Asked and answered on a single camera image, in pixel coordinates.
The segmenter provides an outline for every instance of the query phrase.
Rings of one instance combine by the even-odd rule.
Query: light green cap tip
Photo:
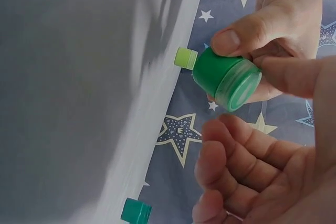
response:
[[[196,51],[180,47],[177,50],[174,64],[181,68],[193,70],[196,59],[197,59]]]
[[[139,200],[127,198],[121,219],[130,224],[147,224],[151,211],[151,206]]]

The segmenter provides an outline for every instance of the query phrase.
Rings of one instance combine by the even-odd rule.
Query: fingernail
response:
[[[237,33],[233,30],[226,30],[218,34],[213,39],[213,50],[221,56],[229,56],[237,51],[240,45],[240,39]]]

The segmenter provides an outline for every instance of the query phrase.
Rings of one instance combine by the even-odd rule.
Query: gray fabric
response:
[[[336,53],[336,0],[323,1],[324,14],[318,57]],[[253,12],[254,6],[255,0],[201,0],[188,47],[202,52],[216,31]],[[206,14],[209,10],[213,18],[206,22],[205,18],[200,17],[209,17]],[[174,120],[167,126],[167,130],[162,127],[146,176],[149,185],[143,187],[139,198],[153,206],[149,223],[192,223],[191,211],[202,193],[194,178],[194,165],[201,144],[194,131],[193,140],[188,141],[186,129],[193,118],[193,129],[200,132],[204,122],[223,112],[225,111],[221,107],[217,107],[215,111],[210,109],[206,94],[195,84],[191,72],[182,70],[164,125],[167,126],[166,120],[172,116],[185,118]],[[314,144],[311,101],[282,95],[268,102],[245,105],[234,114],[252,124],[262,114],[265,124],[271,125],[264,128],[264,131],[270,131],[270,135],[303,145]],[[177,152],[169,139],[173,139]],[[183,151],[186,153],[184,165],[180,161],[181,157],[179,158]]]

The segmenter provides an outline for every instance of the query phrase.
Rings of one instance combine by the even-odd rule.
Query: plastic cap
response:
[[[151,206],[148,206],[141,201],[127,198],[121,214],[121,219],[130,224],[147,224],[151,211]]]
[[[181,68],[193,70],[196,59],[196,51],[180,47],[176,53],[174,64]]]
[[[249,60],[242,60],[225,74],[219,84],[215,100],[229,112],[239,109],[256,91],[261,71]]]

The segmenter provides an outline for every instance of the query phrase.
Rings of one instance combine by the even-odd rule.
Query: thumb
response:
[[[276,89],[302,98],[312,98],[323,60],[295,57],[259,57],[254,63]]]
[[[216,33],[212,49],[220,56],[239,56],[286,37],[293,32],[292,13],[281,5],[266,6]]]

